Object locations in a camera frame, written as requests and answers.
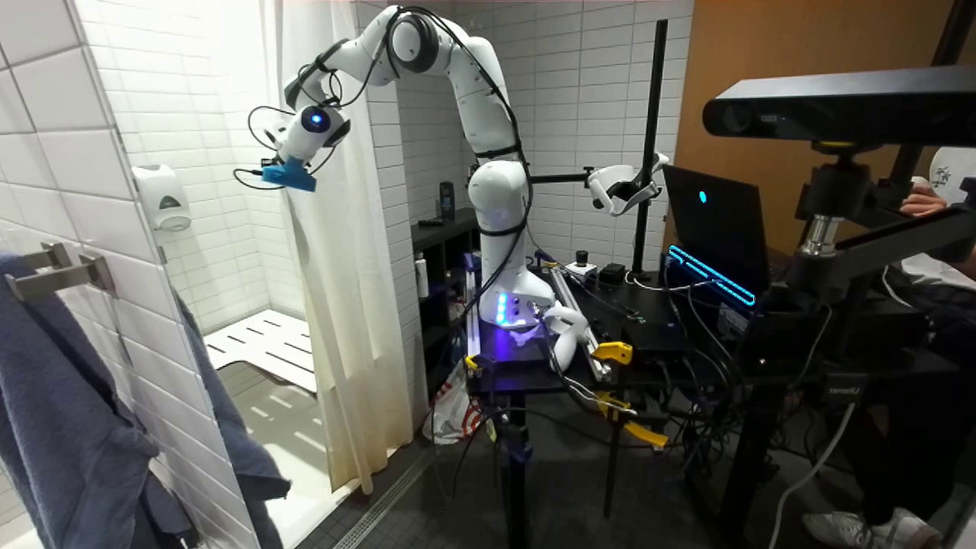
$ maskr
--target white shelf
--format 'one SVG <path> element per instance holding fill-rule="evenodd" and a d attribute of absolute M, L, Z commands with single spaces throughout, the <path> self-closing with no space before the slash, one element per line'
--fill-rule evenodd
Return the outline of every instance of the white shelf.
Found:
<path fill-rule="evenodd" d="M 206 336 L 213 368 L 251 362 L 308 394 L 318 394 L 308 325 L 282 311 L 261 311 Z"/>

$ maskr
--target electronic device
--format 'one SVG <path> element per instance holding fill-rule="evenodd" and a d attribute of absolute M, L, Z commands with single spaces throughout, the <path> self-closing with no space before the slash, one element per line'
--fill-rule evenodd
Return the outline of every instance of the electronic device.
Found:
<path fill-rule="evenodd" d="M 741 80 L 703 120 L 725 137 L 976 148 L 976 68 Z"/>
<path fill-rule="evenodd" d="M 735 307 L 756 307 L 769 291 L 761 188 L 714 173 L 665 166 L 676 245 L 671 270 L 708 283 Z"/>

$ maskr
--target monitor screen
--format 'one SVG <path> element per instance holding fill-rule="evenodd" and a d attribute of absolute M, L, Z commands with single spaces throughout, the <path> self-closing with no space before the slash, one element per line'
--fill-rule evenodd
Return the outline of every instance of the monitor screen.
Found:
<path fill-rule="evenodd" d="M 687 169 L 665 169 L 676 245 L 719 274 L 762 294 L 769 256 L 761 188 Z"/>

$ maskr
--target computer monitor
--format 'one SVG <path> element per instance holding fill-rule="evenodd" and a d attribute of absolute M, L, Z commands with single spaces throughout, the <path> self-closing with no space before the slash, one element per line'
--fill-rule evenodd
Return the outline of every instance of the computer monitor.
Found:
<path fill-rule="evenodd" d="M 769 291 L 761 188 L 665 166 L 676 245 L 668 261 L 754 307 Z"/>

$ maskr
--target wall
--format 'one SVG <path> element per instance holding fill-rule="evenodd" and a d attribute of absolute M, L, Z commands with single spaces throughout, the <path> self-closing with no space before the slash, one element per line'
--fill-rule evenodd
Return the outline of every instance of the wall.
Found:
<path fill-rule="evenodd" d="M 700 3 L 676 162 L 756 182 L 769 245 L 793 250 L 804 228 L 793 219 L 797 200 L 825 156 L 810 143 L 710 137 L 703 128 L 705 101 L 748 76 L 926 68 L 949 5 L 953 0 Z M 861 162 L 874 166 L 876 177 L 889 177 L 895 156 L 896 150 L 885 148 Z"/>
<path fill-rule="evenodd" d="M 454 20 L 496 42 L 533 173 L 641 169 L 654 25 L 668 20 L 656 150 L 673 156 L 693 0 L 459 0 Z M 665 212 L 665 200 L 649 208 L 647 270 Z M 532 232 L 566 262 L 588 250 L 601 266 L 633 266 L 634 213 L 594 212 L 580 182 L 538 187 Z"/>
<path fill-rule="evenodd" d="M 192 208 L 192 228 L 160 236 L 169 274 L 203 330 L 261 307 L 298 313 L 303 294 L 277 193 L 235 187 L 232 169 L 258 166 L 246 112 L 269 101 L 261 3 L 83 0 L 100 80 L 127 159 L 171 166 Z"/>
<path fill-rule="evenodd" d="M 65 303 L 161 447 L 153 468 L 206 540 L 258 546 L 74 3 L 0 0 L 0 50 L 0 252 L 61 240 L 107 256 L 119 298 L 76 288 Z"/>

